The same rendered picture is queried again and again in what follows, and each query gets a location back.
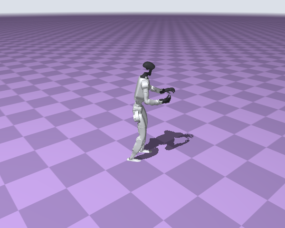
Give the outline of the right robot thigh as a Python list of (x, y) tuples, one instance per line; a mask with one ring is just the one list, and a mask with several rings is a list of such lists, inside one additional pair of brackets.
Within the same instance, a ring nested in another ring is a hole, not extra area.
[(135, 122), (138, 122), (137, 127), (138, 127), (138, 131), (140, 136), (138, 136), (136, 138), (136, 140), (138, 138), (141, 138), (142, 142), (144, 142), (145, 137), (146, 137), (146, 123), (145, 123), (145, 119), (143, 117), (143, 114), (140, 114), (139, 111), (136, 111), (133, 115), (133, 119)]

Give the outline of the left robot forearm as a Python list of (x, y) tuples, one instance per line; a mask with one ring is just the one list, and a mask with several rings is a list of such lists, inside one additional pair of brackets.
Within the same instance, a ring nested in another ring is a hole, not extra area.
[(160, 91), (162, 91), (162, 89), (156, 88), (156, 87), (151, 85), (151, 91), (156, 92), (156, 93), (160, 93)]

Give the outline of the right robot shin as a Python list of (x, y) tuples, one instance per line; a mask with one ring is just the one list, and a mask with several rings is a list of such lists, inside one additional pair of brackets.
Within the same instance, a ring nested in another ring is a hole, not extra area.
[(135, 143), (135, 145), (134, 145), (134, 147), (133, 147), (133, 149), (132, 149), (132, 155), (131, 155), (131, 157), (130, 157), (130, 160), (133, 160), (133, 158), (136, 156), (136, 154), (140, 151), (140, 149), (142, 148), (142, 146), (143, 146), (143, 144), (145, 143), (142, 143), (143, 141), (141, 140), (141, 138), (138, 138), (137, 140), (136, 140), (136, 143)]

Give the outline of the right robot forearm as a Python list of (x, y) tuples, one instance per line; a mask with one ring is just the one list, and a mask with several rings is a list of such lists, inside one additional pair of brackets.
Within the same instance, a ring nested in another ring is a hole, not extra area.
[(147, 103), (149, 105), (161, 105), (163, 101), (159, 101), (159, 100), (152, 100), (152, 99), (148, 99)]

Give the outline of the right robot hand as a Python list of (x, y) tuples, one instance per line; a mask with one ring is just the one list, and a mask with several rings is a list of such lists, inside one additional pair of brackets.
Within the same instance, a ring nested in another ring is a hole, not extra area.
[[(169, 97), (169, 96), (170, 96), (170, 97)], [(159, 99), (159, 101), (163, 101), (162, 104), (163, 104), (163, 103), (169, 103), (170, 100), (171, 100), (171, 95), (168, 95), (168, 96), (167, 96), (166, 98), (164, 98), (164, 99)]]

